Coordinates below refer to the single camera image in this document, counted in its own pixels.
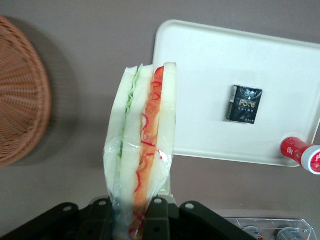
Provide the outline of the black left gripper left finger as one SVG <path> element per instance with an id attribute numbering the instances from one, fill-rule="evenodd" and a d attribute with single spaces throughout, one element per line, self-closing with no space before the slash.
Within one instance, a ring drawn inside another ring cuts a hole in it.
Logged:
<path id="1" fill-rule="evenodd" d="M 112 240 L 114 211 L 109 197 L 93 200 L 80 211 L 81 222 L 77 232 L 78 240 Z"/>

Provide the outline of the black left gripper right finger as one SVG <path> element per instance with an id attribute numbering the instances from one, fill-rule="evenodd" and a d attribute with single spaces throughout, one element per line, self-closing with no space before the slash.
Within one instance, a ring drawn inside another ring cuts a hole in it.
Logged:
<path id="1" fill-rule="evenodd" d="M 146 212 L 143 240 L 170 240 L 169 206 L 175 199 L 169 195 L 158 195 L 149 203 Z"/>

